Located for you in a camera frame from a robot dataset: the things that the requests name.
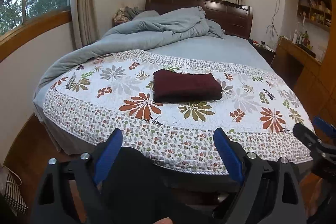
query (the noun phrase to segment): maroon cloth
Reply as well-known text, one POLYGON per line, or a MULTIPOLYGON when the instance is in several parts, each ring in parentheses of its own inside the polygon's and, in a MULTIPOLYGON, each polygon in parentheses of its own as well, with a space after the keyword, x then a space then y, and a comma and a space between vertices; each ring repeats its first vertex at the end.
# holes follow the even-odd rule
POLYGON ((222 98, 222 87, 211 73, 191 75, 161 69, 154 72, 154 102, 179 103, 222 98))

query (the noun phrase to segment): window frame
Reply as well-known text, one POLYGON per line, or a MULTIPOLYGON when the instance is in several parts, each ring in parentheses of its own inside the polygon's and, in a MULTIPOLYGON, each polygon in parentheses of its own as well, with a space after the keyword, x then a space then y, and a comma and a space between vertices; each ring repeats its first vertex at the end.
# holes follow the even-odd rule
POLYGON ((0 35, 0 63, 33 38, 60 25, 72 22, 70 0, 67 6, 33 18, 26 17, 26 0, 22 1, 22 24, 0 35))

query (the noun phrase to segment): dark wooden headboard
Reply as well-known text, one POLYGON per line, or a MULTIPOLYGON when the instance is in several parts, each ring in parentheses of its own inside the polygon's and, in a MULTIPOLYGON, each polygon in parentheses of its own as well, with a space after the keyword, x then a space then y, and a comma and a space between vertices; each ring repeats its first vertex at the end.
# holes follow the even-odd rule
POLYGON ((146 0, 145 10, 155 10, 160 15, 180 8, 201 6, 205 17, 217 22, 225 34, 250 38, 253 11, 250 6, 242 6, 221 0, 146 0))

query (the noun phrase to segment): bag handle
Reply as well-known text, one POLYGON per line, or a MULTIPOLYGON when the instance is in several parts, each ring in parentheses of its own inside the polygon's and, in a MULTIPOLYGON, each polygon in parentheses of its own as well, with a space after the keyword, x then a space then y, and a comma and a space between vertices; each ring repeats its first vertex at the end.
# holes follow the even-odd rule
POLYGON ((12 182, 12 181, 9 181, 9 180, 7 180, 6 182, 7 182, 7 183, 12 183, 12 184, 14 184, 14 185, 18 185, 18 186, 20 186, 20 185, 22 184, 22 180, 21 180, 21 178, 20 178, 16 173, 14 173, 11 169, 9 169, 7 166, 3 166, 3 167, 6 167, 6 168, 8 169, 9 172, 11 172, 12 174, 16 175, 16 177, 20 180, 20 184, 17 184, 16 182, 12 182))

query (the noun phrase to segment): floral quilt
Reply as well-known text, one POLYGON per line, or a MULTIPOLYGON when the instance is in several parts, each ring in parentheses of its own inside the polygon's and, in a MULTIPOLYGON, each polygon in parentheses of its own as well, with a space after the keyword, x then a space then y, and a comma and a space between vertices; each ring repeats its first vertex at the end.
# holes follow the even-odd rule
POLYGON ((263 159, 311 160, 292 133, 298 122, 314 130, 298 98, 278 75, 245 65, 119 52, 61 75, 48 90, 43 110, 60 128, 94 145, 120 128, 124 146, 182 172, 227 174, 212 139, 218 127, 263 159), (160 69, 212 73, 223 97, 155 103, 153 73, 160 69))

